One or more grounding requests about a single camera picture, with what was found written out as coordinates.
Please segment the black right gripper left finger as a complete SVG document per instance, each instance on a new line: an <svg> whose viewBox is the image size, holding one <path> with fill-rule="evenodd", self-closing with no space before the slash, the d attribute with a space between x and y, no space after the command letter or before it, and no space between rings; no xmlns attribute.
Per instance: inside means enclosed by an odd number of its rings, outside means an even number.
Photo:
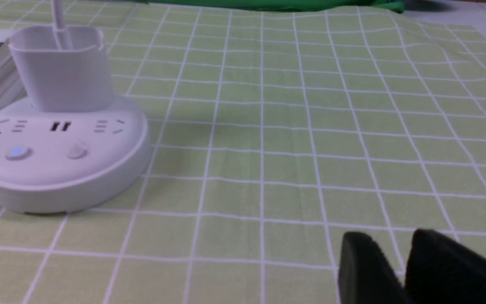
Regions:
<svg viewBox="0 0 486 304"><path fill-rule="evenodd" d="M366 233L344 233L337 285L342 304L408 302L408 295L384 253Z"/></svg>

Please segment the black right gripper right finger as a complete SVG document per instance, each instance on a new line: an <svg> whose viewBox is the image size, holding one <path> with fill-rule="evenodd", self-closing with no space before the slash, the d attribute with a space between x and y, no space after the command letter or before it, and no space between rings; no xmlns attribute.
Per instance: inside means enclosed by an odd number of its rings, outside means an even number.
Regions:
<svg viewBox="0 0 486 304"><path fill-rule="evenodd" d="M417 229L405 274L416 304L486 304L486 258L431 229Z"/></svg>

